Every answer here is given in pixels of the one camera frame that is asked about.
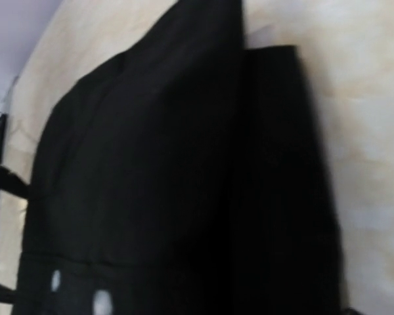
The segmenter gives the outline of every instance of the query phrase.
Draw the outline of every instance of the black pants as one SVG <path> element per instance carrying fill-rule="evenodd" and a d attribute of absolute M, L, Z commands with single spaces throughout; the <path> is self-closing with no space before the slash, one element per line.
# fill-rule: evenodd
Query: black pants
<path fill-rule="evenodd" d="M 243 42 L 239 0 L 180 0 L 60 100 L 14 315 L 339 312 L 339 229 L 296 50 Z"/>

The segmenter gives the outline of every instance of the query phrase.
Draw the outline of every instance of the marbled surface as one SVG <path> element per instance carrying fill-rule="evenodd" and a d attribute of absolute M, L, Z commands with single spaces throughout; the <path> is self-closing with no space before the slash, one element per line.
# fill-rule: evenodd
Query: marbled surface
<path fill-rule="evenodd" d="M 65 0 L 16 86 L 5 164 L 28 180 L 53 105 L 140 39 L 173 2 Z M 309 74 L 343 229 L 350 305 L 394 315 L 394 0 L 244 3 L 248 45 L 297 45 Z M 24 206 L 2 195 L 0 281 L 11 286 Z"/>

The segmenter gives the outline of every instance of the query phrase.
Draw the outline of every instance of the black cloth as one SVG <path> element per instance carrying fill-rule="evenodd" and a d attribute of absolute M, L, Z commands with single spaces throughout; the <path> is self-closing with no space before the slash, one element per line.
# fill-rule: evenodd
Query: black cloth
<path fill-rule="evenodd" d="M 13 315 L 339 312 L 339 232 L 296 51 L 180 0 L 55 106 Z M 59 273 L 58 289 L 51 289 Z"/>

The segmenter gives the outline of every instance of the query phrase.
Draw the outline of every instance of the beige surface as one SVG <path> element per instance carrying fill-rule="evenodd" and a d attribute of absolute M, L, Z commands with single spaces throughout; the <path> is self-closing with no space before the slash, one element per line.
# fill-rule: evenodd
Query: beige surface
<path fill-rule="evenodd" d="M 5 164 L 28 179 L 52 106 L 172 3 L 65 0 L 16 86 Z M 351 305 L 394 315 L 394 0 L 245 5 L 249 45 L 298 45 L 305 61 L 343 226 Z M 0 281 L 14 285 L 24 204 L 8 196 L 1 202 Z"/>

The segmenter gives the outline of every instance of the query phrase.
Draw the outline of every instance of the white spot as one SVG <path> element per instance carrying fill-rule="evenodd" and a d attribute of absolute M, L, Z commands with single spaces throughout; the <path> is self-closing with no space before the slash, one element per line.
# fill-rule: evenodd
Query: white spot
<path fill-rule="evenodd" d="M 93 297 L 93 315 L 111 315 L 112 299 L 111 294 L 105 290 L 99 290 Z"/>
<path fill-rule="evenodd" d="M 56 292 L 60 287 L 61 281 L 61 272 L 59 270 L 55 270 L 53 274 L 53 278 L 51 280 L 51 291 Z"/>

